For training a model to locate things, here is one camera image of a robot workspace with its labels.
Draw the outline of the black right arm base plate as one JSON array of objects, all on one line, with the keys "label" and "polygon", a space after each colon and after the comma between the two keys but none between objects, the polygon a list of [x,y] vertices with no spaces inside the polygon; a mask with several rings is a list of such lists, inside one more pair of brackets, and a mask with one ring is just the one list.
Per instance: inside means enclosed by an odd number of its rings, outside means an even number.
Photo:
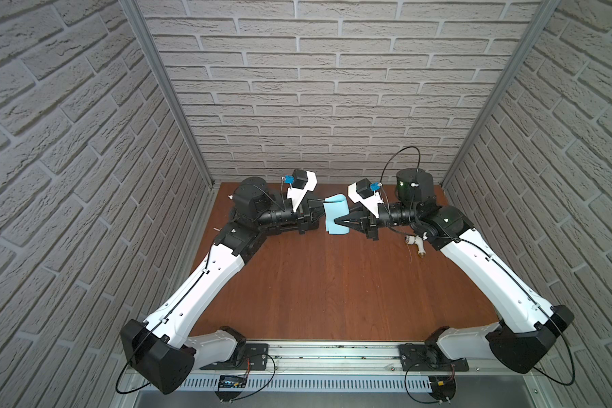
[{"label": "black right arm base plate", "polygon": [[398,346],[403,371],[409,372],[468,372],[466,359],[449,359],[437,346],[425,343],[403,343]]}]

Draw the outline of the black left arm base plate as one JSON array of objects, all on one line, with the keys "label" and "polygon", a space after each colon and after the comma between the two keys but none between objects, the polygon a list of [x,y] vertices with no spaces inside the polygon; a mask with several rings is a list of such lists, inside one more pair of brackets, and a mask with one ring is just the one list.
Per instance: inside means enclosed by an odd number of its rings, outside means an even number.
[{"label": "black left arm base plate", "polygon": [[246,343],[241,348],[237,348],[229,360],[215,362],[205,367],[201,371],[243,371],[251,372],[264,371],[268,361],[268,343]]}]

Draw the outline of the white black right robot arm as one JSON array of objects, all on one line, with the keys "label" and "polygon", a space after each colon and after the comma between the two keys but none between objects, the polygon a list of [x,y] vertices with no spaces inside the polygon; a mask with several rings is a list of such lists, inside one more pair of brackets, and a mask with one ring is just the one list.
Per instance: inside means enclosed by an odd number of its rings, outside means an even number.
[{"label": "white black right robot arm", "polygon": [[411,228],[411,235],[441,252],[483,292],[496,309],[498,322],[473,328],[442,327],[427,340],[448,360],[498,360],[526,374],[555,345],[574,320],[570,309],[553,305],[526,285],[489,247],[458,208],[436,201],[433,177],[421,168],[396,175],[396,200],[382,199],[378,183],[364,178],[348,187],[355,204],[326,219],[377,240],[381,228]]}]

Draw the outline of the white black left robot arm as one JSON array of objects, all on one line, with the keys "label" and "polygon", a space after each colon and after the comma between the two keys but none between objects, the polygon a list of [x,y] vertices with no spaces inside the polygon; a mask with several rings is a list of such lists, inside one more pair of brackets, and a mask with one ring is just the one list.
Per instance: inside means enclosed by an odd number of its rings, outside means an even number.
[{"label": "white black left robot arm", "polygon": [[194,368],[246,364],[247,340],[228,326],[198,337],[194,345],[186,341],[216,295],[249,263],[268,236],[287,231],[304,234],[318,228],[325,211],[314,194],[316,174],[296,169],[284,181],[287,191],[270,189],[260,177],[243,180],[231,197],[229,220],[202,263],[144,321],[131,320],[122,328],[127,366],[163,394],[178,389]]}]

